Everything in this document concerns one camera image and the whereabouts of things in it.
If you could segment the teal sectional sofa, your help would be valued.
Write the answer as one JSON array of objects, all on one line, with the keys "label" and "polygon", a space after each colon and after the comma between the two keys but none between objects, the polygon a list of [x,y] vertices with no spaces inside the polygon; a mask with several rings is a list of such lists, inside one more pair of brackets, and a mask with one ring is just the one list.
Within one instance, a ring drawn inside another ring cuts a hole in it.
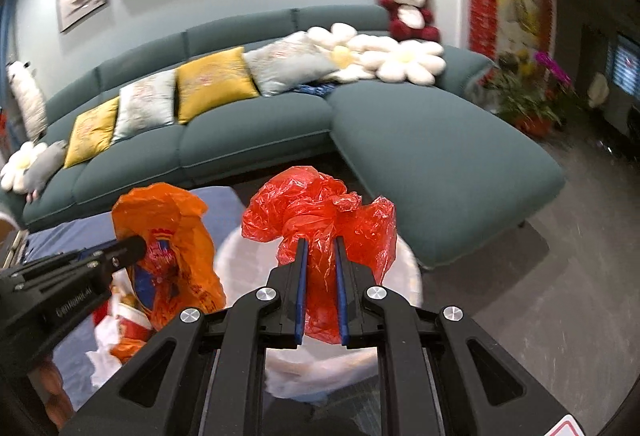
[{"label": "teal sectional sofa", "polygon": [[431,86],[364,80],[327,97],[288,92],[224,105],[56,173],[35,202],[16,193],[1,202],[39,231],[108,211],[136,187],[190,189],[336,151],[369,196],[395,204],[416,258],[448,264],[535,214],[565,177],[542,147],[471,102],[489,58],[454,46],[444,58]]}]

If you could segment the potted orchid plant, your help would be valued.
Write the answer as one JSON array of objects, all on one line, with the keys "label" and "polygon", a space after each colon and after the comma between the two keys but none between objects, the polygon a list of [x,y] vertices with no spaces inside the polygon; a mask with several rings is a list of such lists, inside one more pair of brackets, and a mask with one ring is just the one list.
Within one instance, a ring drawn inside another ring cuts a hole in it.
[{"label": "potted orchid plant", "polygon": [[573,80],[547,53],[506,51],[480,87],[495,102],[497,115],[533,139],[562,132],[564,107],[575,94]]}]

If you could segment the light grey cushion left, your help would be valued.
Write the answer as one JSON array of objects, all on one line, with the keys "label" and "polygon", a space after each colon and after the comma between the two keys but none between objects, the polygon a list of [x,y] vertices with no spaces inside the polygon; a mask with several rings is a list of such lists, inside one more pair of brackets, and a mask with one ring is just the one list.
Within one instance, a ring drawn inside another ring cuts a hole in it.
[{"label": "light grey cushion left", "polygon": [[119,90],[118,115],[112,144],[174,123],[176,71],[151,74]]}]

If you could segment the orange plastic bag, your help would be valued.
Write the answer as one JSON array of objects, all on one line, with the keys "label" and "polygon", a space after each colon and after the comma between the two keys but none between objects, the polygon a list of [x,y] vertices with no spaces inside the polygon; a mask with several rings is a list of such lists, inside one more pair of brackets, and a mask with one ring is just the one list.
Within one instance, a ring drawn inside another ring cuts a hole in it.
[{"label": "orange plastic bag", "polygon": [[151,276],[154,297],[146,308],[157,331],[183,309],[220,311],[227,299],[214,271],[215,245],[203,223],[206,203],[166,183],[132,189],[112,208],[116,238],[146,243],[140,268]]}]

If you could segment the grey plush toy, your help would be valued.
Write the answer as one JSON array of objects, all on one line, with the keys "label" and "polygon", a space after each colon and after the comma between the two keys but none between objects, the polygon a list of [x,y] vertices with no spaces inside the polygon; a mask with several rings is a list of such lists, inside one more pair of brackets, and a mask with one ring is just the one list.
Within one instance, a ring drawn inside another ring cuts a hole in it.
[{"label": "grey plush toy", "polygon": [[46,188],[49,179],[63,167],[67,141],[55,141],[43,150],[24,176],[26,201],[36,201]]}]

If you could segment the red white plush bear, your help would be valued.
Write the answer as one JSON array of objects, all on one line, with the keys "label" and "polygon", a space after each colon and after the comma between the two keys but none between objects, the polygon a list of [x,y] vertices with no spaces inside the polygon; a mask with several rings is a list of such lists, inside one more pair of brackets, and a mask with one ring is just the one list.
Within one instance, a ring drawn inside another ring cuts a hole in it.
[{"label": "red white plush bear", "polygon": [[395,40],[440,42],[440,32],[434,25],[430,0],[378,0],[378,4],[388,13],[388,30]]}]

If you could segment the television screen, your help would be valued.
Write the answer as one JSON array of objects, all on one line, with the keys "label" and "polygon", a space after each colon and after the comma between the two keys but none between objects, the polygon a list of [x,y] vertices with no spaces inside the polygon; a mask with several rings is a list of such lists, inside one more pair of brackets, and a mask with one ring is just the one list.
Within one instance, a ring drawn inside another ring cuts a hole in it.
[{"label": "television screen", "polygon": [[628,95],[639,98],[640,48],[637,42],[617,34],[608,48],[606,76]]}]

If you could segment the red plastic bag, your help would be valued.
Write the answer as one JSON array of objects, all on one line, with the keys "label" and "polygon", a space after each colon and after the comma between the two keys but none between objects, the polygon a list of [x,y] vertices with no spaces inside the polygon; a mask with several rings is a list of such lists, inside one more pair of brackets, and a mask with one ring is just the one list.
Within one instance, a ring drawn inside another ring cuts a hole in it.
[{"label": "red plastic bag", "polygon": [[280,239],[278,263],[295,259],[297,241],[308,241],[309,275],[319,285],[336,284],[334,240],[344,238],[349,260],[371,268],[381,283],[396,259],[396,209],[378,197],[364,204],[358,193],[311,165],[296,165],[273,176],[250,198],[242,216],[242,236],[258,242]]}]

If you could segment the light grey cushion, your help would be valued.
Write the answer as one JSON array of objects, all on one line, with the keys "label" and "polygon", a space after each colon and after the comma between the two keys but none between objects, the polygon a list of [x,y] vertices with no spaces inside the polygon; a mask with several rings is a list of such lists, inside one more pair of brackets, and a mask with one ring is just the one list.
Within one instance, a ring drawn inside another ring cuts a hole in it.
[{"label": "light grey cushion", "polygon": [[338,70],[331,56],[303,31],[244,52],[243,59],[260,95],[265,97],[288,92]]},{"label": "light grey cushion", "polygon": [[176,71],[151,74],[119,90],[118,115],[112,144],[174,123]]}]

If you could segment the white lined trash bin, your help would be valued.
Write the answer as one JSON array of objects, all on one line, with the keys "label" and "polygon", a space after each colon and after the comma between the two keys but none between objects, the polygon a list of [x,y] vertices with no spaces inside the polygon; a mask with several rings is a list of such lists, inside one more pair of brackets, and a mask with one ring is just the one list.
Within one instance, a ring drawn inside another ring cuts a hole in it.
[{"label": "white lined trash bin", "polygon": [[[278,265],[281,240],[246,239],[235,228],[216,250],[214,271],[227,305],[247,292],[265,286]],[[354,385],[378,373],[374,348],[347,349],[341,345],[337,320],[336,284],[319,285],[309,275],[306,326],[298,349],[269,349],[266,354],[266,390],[277,398],[317,399]]]}]

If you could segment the blue patterned cloth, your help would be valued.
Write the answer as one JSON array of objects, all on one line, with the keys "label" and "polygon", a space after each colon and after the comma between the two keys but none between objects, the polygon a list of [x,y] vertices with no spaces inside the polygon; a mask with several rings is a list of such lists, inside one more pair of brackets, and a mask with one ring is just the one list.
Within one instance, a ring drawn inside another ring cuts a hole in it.
[{"label": "blue patterned cloth", "polygon": [[333,82],[314,82],[299,84],[292,89],[292,92],[326,98],[331,95],[335,89],[336,84]]}]

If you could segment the yellow cushion left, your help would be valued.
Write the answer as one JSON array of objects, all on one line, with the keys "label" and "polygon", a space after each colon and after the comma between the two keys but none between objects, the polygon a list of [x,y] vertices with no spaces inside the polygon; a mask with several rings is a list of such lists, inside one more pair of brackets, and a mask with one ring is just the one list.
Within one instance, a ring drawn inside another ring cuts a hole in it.
[{"label": "yellow cushion left", "polygon": [[65,169],[88,162],[110,147],[118,105],[119,98],[114,97],[78,115],[68,141]]}]

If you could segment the yellow cushion centre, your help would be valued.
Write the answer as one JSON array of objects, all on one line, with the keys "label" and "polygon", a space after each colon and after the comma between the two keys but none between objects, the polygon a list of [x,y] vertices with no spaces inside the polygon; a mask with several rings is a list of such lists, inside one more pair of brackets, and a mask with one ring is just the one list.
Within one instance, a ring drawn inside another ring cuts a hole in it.
[{"label": "yellow cushion centre", "polygon": [[237,46],[192,60],[176,70],[180,124],[210,109],[259,96],[243,54],[243,46]]}]

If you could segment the light grey cushion right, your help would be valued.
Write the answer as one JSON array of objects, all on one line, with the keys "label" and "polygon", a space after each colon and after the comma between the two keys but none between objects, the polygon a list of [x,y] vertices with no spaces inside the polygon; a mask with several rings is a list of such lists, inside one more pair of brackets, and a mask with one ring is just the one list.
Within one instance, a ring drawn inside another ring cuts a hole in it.
[{"label": "light grey cushion right", "polygon": [[244,52],[243,59],[260,95],[265,97],[288,92],[338,70],[331,56],[303,31]]}]

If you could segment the white flower cushion right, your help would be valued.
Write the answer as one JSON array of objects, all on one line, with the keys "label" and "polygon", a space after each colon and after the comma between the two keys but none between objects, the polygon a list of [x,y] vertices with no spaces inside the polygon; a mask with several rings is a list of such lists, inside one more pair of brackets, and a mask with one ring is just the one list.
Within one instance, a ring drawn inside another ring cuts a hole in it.
[{"label": "white flower cushion right", "polygon": [[359,65],[385,83],[430,86],[444,73],[444,47],[434,41],[397,41],[372,37],[359,55]]}]

